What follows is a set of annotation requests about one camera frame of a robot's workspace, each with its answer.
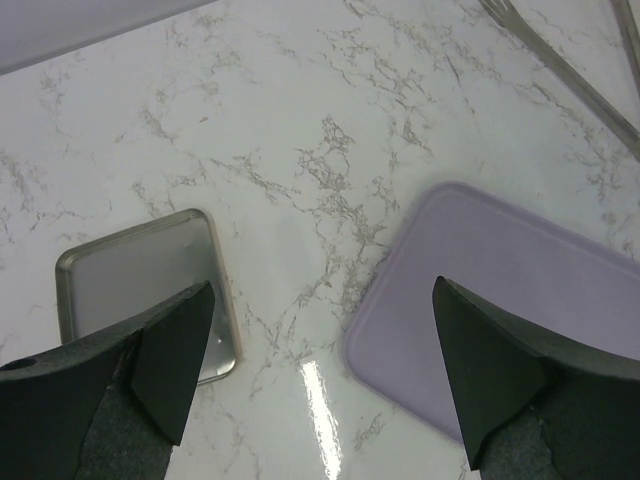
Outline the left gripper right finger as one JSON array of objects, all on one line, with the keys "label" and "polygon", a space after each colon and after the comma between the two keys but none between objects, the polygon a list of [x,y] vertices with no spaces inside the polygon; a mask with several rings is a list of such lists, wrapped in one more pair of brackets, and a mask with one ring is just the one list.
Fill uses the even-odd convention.
[{"label": "left gripper right finger", "polygon": [[636,479],[639,363],[438,277],[437,333],[469,466],[483,479]]}]

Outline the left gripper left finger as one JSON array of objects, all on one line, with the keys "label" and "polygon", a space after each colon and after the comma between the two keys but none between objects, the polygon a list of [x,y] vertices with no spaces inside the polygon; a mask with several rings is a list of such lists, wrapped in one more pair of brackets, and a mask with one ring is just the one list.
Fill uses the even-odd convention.
[{"label": "left gripper left finger", "polygon": [[182,441],[214,307],[203,282],[3,365],[2,478],[164,478]]}]

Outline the metal tongs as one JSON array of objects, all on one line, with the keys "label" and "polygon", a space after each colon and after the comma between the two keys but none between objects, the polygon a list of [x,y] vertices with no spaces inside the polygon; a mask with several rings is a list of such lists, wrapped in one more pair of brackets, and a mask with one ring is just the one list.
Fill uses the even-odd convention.
[{"label": "metal tongs", "polygon": [[639,131],[527,24],[510,1],[480,1],[480,5],[526,45],[639,160]]}]

